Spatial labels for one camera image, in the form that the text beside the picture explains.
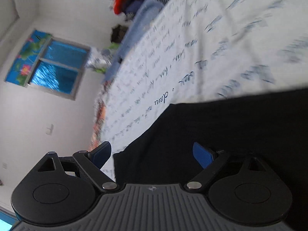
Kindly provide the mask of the black pants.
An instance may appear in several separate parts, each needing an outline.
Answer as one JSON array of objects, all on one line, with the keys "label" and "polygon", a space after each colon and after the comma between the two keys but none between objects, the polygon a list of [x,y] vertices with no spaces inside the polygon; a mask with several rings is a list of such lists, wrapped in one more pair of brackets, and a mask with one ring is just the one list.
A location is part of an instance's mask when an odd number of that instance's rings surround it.
[{"label": "black pants", "polygon": [[201,191],[223,218],[307,230],[307,89],[172,104],[114,158],[125,184],[180,184],[203,168],[193,144],[229,158]]}]

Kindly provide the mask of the floral patterned quilt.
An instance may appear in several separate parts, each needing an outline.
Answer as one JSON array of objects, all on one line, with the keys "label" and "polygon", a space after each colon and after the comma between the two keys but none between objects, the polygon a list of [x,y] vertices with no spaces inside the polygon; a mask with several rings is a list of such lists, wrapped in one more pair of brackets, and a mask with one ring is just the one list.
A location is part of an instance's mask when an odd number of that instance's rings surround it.
[{"label": "floral patterned quilt", "polygon": [[99,146],[101,141],[102,127],[105,122],[106,105],[102,99],[96,99],[95,101],[95,118],[93,125],[93,132],[91,136],[89,151],[94,150]]}]

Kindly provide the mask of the blue window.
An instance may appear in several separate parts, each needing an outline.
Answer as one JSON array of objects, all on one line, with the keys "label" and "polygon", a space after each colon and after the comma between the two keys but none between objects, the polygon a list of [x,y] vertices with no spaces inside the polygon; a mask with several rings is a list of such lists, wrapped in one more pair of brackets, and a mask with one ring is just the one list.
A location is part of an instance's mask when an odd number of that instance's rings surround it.
[{"label": "blue window", "polygon": [[51,37],[30,71],[27,86],[75,100],[89,52],[86,45]]}]

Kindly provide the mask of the floral pillow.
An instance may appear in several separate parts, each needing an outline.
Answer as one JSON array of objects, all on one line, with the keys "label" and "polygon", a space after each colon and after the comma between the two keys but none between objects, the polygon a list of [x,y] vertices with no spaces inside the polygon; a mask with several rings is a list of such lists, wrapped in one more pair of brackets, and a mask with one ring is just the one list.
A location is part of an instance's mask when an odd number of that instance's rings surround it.
[{"label": "floral pillow", "polygon": [[91,48],[85,67],[100,74],[105,74],[111,66],[114,52],[111,49]]}]

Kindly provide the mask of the white script-print bed sheet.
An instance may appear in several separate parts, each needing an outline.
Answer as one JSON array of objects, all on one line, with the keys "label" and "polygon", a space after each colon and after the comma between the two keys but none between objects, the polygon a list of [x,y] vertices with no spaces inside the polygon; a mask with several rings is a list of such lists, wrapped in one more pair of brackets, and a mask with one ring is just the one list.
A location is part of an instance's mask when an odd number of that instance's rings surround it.
[{"label": "white script-print bed sheet", "polygon": [[113,153],[170,105],[307,86],[307,0],[169,0],[107,92]]}]

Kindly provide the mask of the lotus flower curtain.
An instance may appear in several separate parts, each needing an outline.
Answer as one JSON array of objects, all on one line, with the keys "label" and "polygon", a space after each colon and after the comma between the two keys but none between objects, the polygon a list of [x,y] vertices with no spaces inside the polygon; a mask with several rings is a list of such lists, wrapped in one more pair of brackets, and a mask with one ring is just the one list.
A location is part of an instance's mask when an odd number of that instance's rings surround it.
[{"label": "lotus flower curtain", "polygon": [[39,54],[51,37],[49,33],[34,30],[17,54],[5,81],[24,87],[38,61]]}]

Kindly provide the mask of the light blue blanket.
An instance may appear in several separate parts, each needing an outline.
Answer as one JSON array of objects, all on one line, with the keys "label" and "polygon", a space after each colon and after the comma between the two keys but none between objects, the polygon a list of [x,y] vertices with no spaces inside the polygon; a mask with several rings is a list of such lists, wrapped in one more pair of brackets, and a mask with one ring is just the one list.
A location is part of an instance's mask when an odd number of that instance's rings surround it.
[{"label": "light blue blanket", "polygon": [[167,2],[168,0],[145,0],[142,3],[117,52],[113,56],[111,67],[107,70],[102,84],[110,82],[115,77],[121,62],[148,31],[150,23],[157,17]]}]

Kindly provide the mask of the white wall switch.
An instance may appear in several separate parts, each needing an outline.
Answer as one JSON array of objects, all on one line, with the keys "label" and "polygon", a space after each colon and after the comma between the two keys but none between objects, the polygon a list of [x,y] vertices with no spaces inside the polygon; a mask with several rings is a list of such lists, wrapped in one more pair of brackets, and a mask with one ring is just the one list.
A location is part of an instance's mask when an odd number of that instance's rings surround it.
[{"label": "white wall switch", "polygon": [[52,135],[52,133],[53,133],[53,129],[54,129],[54,125],[53,124],[50,124],[50,126],[47,126],[46,127],[46,134],[47,135]]}]

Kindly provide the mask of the black bag by wall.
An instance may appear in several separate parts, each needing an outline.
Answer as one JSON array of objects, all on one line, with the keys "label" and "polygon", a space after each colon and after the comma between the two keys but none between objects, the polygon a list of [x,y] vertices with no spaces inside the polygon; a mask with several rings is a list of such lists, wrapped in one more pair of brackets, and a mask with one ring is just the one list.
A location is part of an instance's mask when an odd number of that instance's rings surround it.
[{"label": "black bag by wall", "polygon": [[113,27],[110,41],[112,43],[120,44],[122,42],[124,36],[126,35],[127,30],[128,30],[127,26],[123,26],[123,25],[120,25],[120,24]]}]

